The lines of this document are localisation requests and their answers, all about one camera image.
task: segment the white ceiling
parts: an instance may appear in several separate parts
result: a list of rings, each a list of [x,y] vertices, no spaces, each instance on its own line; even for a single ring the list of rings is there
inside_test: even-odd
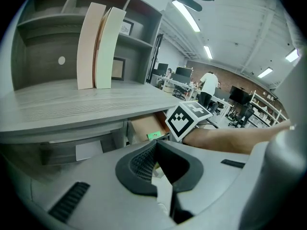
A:
[[[171,1],[165,10],[161,33],[191,60],[244,74],[271,89],[293,68],[293,63],[285,59],[294,46],[279,0],[196,0],[202,11],[188,10],[200,33],[192,30]],[[207,58],[204,45],[210,47],[213,60]],[[257,78],[267,67],[273,72]]]

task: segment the black and white pattern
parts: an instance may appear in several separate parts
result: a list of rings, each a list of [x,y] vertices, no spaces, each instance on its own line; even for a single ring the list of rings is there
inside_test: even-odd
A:
[[[186,102],[182,104],[185,105],[196,117],[204,117],[210,114],[207,109],[197,102]]]
[[[194,120],[180,106],[176,108],[168,120],[169,125],[178,137],[180,137],[193,122]]]

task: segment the green object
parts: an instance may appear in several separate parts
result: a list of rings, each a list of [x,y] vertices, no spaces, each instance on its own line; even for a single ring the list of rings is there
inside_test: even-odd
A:
[[[151,134],[148,134],[147,137],[149,140],[153,140],[153,139],[157,139],[159,137],[161,137],[161,132],[160,131],[157,131],[157,132],[154,132],[154,133],[151,133]]]

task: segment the framed picture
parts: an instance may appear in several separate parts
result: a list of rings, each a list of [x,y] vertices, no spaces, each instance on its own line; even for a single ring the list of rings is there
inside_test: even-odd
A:
[[[114,80],[124,80],[125,73],[125,59],[113,58],[113,66],[112,66],[112,77]]]
[[[130,21],[123,20],[119,32],[130,36],[132,29],[133,29],[133,23]]]

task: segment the ceiling light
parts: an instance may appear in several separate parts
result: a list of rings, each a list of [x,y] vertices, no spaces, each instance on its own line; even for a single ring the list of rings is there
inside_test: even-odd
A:
[[[289,62],[292,62],[292,61],[294,61],[297,58],[298,58],[298,54],[297,54],[297,49],[296,48],[293,51],[291,51],[289,55],[286,56],[286,59]]]
[[[271,73],[273,71],[272,68],[267,68],[263,73],[258,75],[258,78],[262,79],[264,76],[268,75],[269,73]]]
[[[213,59],[209,47],[208,47],[208,46],[204,46],[204,48],[205,48],[205,50],[206,50],[206,53],[207,53],[208,58],[209,58],[209,59]]]
[[[178,1],[173,1],[174,6],[182,13],[182,15],[186,18],[188,23],[192,26],[195,32],[200,32],[199,27],[197,26],[195,20],[193,19],[192,15],[189,13],[187,8]]]

